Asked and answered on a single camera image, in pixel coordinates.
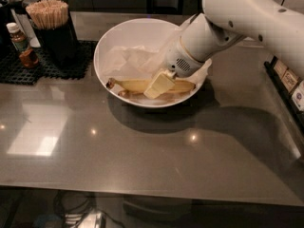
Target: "black mat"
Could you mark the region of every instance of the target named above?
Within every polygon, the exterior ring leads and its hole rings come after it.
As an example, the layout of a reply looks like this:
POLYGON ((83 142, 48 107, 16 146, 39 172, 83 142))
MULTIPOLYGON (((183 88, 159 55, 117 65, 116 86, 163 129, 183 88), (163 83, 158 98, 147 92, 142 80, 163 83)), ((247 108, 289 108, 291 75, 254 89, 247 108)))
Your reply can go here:
POLYGON ((56 66, 48 53, 36 48, 40 65, 26 69, 22 66, 13 46, 7 56, 0 60, 0 83, 15 85, 34 85, 41 77, 61 79, 82 79, 92 61, 97 42, 79 41, 76 58, 63 66, 56 66))

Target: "countertop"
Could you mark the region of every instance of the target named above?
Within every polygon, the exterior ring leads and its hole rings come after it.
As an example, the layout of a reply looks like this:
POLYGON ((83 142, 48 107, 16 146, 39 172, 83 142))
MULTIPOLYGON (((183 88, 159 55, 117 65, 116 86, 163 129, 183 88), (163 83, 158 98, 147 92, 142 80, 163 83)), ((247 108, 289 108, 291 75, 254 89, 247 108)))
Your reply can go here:
MULTIPOLYGON (((87 40, 143 16, 72 13, 87 40)), ((0 184, 303 206, 303 137, 266 74, 269 58, 231 47, 195 96, 155 110, 113 97, 93 65, 82 80, 1 84, 0 184)))

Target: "white bowl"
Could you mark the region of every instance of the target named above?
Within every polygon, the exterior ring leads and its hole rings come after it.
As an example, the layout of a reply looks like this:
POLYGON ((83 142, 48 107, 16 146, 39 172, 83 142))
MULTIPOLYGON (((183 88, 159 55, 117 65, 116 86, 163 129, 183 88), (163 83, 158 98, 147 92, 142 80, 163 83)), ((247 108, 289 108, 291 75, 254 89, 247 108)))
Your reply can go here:
POLYGON ((149 50, 159 50, 160 47, 176 33, 180 28, 172 23, 158 19, 134 19, 123 22, 110 29, 99 41, 94 53, 94 68, 98 79, 102 85, 115 97, 131 105, 147 108, 162 108, 179 104, 193 96, 203 85, 207 76, 208 67, 212 61, 209 59, 204 66, 191 76, 191 81, 196 84, 196 88, 189 93, 182 94, 163 94, 155 100, 147 99, 143 94, 119 96, 118 92, 122 89, 115 86, 112 89, 106 87, 108 76, 103 75, 106 54, 114 47, 134 48, 144 46, 149 50))

